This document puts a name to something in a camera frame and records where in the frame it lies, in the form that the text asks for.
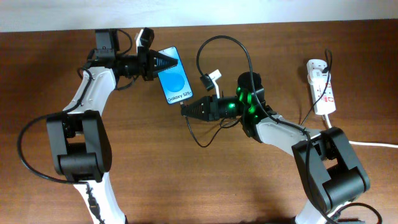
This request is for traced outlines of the blue Samsung Galaxy smartphone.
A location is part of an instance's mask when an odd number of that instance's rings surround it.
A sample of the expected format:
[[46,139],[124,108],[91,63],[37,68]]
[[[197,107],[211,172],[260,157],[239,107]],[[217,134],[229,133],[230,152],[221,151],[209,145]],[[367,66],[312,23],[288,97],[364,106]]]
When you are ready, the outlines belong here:
[[160,53],[177,59],[177,65],[158,73],[165,100],[169,105],[193,97],[193,91],[185,73],[178,50],[175,46],[163,49]]

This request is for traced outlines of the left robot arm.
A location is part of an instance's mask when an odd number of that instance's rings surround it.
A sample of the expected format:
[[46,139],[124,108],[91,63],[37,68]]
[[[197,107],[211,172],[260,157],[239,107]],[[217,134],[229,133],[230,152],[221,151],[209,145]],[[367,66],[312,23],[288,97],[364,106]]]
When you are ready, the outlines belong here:
[[143,28],[130,46],[135,55],[121,52],[117,29],[97,29],[96,48],[78,69],[81,84],[60,114],[47,118],[56,173],[79,191],[93,223],[127,223],[111,186],[111,145],[102,121],[107,99],[120,89],[120,77],[153,80],[177,60],[151,49],[154,31]]

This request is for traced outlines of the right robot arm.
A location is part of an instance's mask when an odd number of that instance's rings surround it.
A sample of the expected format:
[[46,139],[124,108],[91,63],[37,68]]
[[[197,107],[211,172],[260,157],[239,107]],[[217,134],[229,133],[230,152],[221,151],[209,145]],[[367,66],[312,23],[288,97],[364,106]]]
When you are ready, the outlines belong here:
[[246,136],[291,155],[308,198],[293,223],[339,223],[341,212],[357,206],[370,179],[345,133],[336,127],[307,129],[284,119],[264,99],[258,73],[239,76],[235,96],[204,96],[181,106],[185,118],[238,118]]

